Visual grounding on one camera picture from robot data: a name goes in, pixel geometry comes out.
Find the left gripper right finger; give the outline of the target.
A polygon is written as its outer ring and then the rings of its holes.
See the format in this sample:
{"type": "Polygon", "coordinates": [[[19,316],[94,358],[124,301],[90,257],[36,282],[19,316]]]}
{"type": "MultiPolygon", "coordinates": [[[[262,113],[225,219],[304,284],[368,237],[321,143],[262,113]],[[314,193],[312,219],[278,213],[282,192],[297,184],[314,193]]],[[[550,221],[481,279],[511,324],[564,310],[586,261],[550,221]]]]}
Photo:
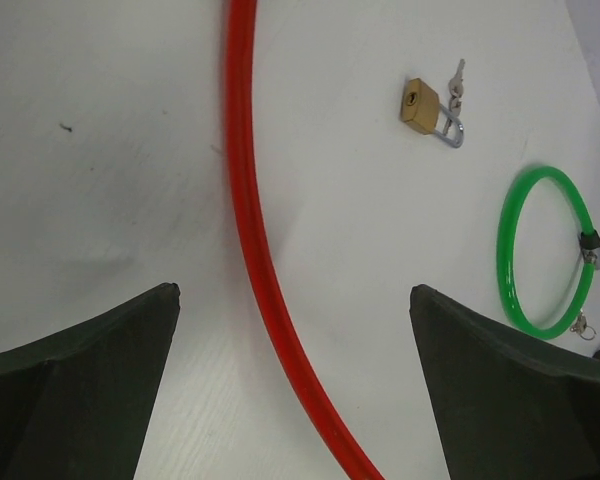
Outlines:
{"type": "Polygon", "coordinates": [[[410,319],[453,479],[600,479],[600,360],[428,285],[410,319]]]}

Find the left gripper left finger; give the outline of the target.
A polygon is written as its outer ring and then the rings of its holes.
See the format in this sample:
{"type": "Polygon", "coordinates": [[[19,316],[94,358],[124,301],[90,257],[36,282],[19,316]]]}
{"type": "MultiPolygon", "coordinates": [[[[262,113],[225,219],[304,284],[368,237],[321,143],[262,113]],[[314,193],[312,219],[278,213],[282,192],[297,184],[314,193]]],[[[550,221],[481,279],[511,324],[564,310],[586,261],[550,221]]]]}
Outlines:
{"type": "Polygon", "coordinates": [[[180,313],[163,283],[0,353],[0,479],[131,479],[180,313]]]}

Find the green lock key bunch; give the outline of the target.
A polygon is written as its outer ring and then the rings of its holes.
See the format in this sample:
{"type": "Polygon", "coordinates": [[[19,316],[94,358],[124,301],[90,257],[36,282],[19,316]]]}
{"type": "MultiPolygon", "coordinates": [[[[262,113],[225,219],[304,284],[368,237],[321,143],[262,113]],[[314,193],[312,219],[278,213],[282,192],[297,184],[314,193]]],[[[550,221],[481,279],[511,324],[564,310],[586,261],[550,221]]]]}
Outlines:
{"type": "Polygon", "coordinates": [[[583,310],[579,312],[569,331],[577,334],[585,341],[592,341],[597,336],[597,331],[588,324],[587,317],[583,310]]]}

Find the brass padlock with key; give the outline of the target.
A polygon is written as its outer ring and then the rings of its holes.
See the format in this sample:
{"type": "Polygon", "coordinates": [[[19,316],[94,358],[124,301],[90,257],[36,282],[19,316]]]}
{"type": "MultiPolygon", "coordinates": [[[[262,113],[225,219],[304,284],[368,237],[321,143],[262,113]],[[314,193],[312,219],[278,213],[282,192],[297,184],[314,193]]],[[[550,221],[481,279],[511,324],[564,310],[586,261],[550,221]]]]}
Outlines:
{"type": "Polygon", "coordinates": [[[448,146],[458,149],[464,143],[464,125],[456,109],[443,105],[438,93],[421,78],[413,78],[405,83],[402,93],[400,120],[421,135],[434,136],[448,146]],[[440,117],[451,123],[453,136],[444,134],[438,128],[440,117]]]}

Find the brass padlock key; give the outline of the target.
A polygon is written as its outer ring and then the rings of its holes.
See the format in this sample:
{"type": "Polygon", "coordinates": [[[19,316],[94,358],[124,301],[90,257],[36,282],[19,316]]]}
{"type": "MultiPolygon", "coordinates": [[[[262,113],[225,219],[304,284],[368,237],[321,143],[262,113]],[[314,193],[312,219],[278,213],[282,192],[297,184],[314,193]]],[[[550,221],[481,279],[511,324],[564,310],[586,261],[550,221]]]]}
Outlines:
{"type": "Polygon", "coordinates": [[[459,61],[455,75],[449,80],[448,90],[450,93],[449,109],[455,114],[461,109],[462,97],[464,95],[463,73],[465,60],[459,61]]]}

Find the red cable lock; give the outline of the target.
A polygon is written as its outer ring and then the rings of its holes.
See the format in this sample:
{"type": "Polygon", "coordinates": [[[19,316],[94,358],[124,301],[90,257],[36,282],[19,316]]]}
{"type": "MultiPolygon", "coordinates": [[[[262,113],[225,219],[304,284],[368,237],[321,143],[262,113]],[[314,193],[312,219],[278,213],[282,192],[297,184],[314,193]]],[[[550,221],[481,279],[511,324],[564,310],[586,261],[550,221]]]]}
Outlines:
{"type": "Polygon", "coordinates": [[[252,84],[255,1],[229,1],[224,55],[224,143],[236,227],[252,291],[277,358],[322,441],[351,479],[380,479],[322,387],[296,333],[274,268],[259,198],[252,84]]]}

